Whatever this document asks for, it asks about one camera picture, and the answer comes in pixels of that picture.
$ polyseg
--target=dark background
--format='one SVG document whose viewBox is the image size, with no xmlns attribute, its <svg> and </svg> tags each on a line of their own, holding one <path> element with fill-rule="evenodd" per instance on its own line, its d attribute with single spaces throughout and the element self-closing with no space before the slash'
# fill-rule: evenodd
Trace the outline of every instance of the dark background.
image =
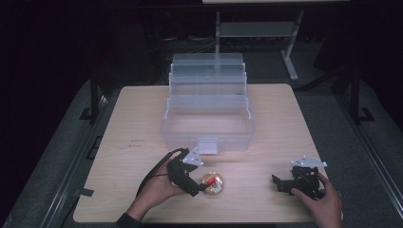
<svg viewBox="0 0 403 228">
<path fill-rule="evenodd" d="M 336 9 L 307 10 L 298 39 L 329 34 L 317 67 L 357 67 L 403 129 L 402 6 L 401 1 L 353 1 Z M 0 3 L 1 224 L 76 92 L 93 73 L 105 93 L 123 85 L 150 85 L 162 71 L 155 34 L 179 39 L 192 32 L 214 34 L 214 28 L 201 24 L 214 23 L 214 13 L 176 10 L 170 15 L 112 10 L 107 1 Z"/>
</svg>

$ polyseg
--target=sleeve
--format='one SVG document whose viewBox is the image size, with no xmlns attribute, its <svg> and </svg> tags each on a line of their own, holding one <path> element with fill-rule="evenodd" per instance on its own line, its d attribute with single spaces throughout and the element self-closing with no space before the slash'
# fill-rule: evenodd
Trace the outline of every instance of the sleeve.
<svg viewBox="0 0 403 228">
<path fill-rule="evenodd" d="M 142 228 L 143 224 L 140 221 L 132 218 L 130 215 L 123 213 L 115 223 L 119 228 Z"/>
</svg>

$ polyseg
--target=transparent plastic container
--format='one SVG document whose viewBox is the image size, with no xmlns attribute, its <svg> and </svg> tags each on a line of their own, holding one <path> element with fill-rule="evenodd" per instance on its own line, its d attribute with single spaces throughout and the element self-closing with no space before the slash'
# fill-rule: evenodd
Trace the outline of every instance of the transparent plastic container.
<svg viewBox="0 0 403 228">
<path fill-rule="evenodd" d="M 169 149 L 247 150 L 255 121 L 242 55 L 176 54 L 161 132 Z"/>
</svg>

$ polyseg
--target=human hand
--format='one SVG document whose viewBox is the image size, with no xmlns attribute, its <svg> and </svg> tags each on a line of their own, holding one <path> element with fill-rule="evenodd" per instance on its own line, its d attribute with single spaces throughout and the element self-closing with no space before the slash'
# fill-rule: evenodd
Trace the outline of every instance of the human hand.
<svg viewBox="0 0 403 228">
<path fill-rule="evenodd" d="M 319 200 L 313 200 L 296 188 L 291 192 L 309 208 L 312 217 L 319 228 L 342 227 L 341 199 L 338 197 L 333 184 L 322 174 L 317 174 L 326 189 L 325 196 Z"/>
<path fill-rule="evenodd" d="M 167 176 L 166 161 L 148 180 L 139 196 L 134 199 L 126 213 L 137 221 L 142 221 L 145 214 L 155 206 L 160 205 L 171 197 L 183 194 L 184 191 L 174 186 Z"/>
</svg>

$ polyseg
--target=wooden table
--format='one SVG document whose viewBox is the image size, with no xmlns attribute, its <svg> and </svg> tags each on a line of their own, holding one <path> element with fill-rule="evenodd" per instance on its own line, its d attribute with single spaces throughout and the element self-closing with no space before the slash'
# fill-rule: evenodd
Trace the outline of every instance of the wooden table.
<svg viewBox="0 0 403 228">
<path fill-rule="evenodd" d="M 308 210 L 296 197 L 279 193 L 271 175 L 291 179 L 290 160 L 319 159 L 314 142 L 288 85 L 249 85 L 257 131 L 247 151 L 202 156 L 204 166 L 190 173 L 200 182 L 210 171 L 224 179 L 223 191 L 177 196 L 153 208 L 144 222 L 307 222 Z M 78 222 L 114 222 L 133 201 L 138 186 L 169 152 L 160 123 L 168 86 L 122 89 L 85 189 L 74 212 Z"/>
</svg>

